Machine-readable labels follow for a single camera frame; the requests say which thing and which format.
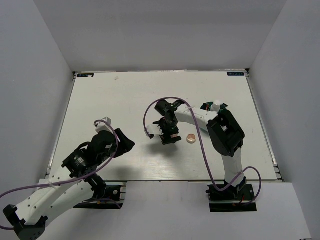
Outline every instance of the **gray wall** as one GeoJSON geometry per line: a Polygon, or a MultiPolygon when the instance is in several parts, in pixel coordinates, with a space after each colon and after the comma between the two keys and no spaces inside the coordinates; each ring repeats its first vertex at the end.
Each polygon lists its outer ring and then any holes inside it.
{"type": "Polygon", "coordinates": [[[320,240],[320,1],[288,0],[250,71],[282,176],[320,240]]]}
{"type": "Polygon", "coordinates": [[[250,68],[286,0],[34,0],[73,71],[250,68]]]}
{"type": "MultiPolygon", "coordinates": [[[[44,177],[72,72],[32,0],[5,0],[0,7],[0,193],[44,177]]],[[[2,209],[30,194],[0,200],[2,209]]],[[[0,239],[17,239],[0,230],[0,239]]]]}

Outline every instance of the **black label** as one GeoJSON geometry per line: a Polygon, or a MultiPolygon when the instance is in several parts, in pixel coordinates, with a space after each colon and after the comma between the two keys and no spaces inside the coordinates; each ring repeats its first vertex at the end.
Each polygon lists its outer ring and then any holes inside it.
{"type": "Polygon", "coordinates": [[[78,73],[77,78],[93,78],[94,73],[78,73]]]}
{"type": "Polygon", "coordinates": [[[245,73],[242,71],[227,71],[226,74],[228,76],[244,76],[245,73]]]}

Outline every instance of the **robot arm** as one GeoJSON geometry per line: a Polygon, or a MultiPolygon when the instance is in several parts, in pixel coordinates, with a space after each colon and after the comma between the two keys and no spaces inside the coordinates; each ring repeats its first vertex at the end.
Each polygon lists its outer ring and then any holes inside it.
{"type": "MultiPolygon", "coordinates": [[[[247,182],[241,161],[241,147],[245,133],[232,113],[227,110],[227,105],[220,104],[219,101],[215,102],[218,104],[213,104],[209,111],[200,108],[192,108],[192,110],[199,127],[209,133],[214,149],[222,156],[225,184],[230,183],[237,174],[241,173],[228,188],[228,191],[236,196],[247,182]]],[[[159,135],[163,145],[174,144],[181,140],[178,122],[195,125],[190,109],[180,100],[172,104],[166,100],[160,100],[155,109],[163,118],[146,128],[147,135],[151,139],[159,135]]]]}
{"type": "Polygon", "coordinates": [[[114,154],[115,158],[122,156],[135,145],[119,128],[114,136],[103,123],[99,122],[95,127],[97,134],[91,142],[81,144],[50,176],[50,187],[39,188],[23,202],[8,205],[3,210],[20,240],[36,240],[54,219],[67,210],[85,200],[101,199],[107,194],[108,186],[96,173],[83,180],[59,184],[91,174],[111,155],[114,154]]]}

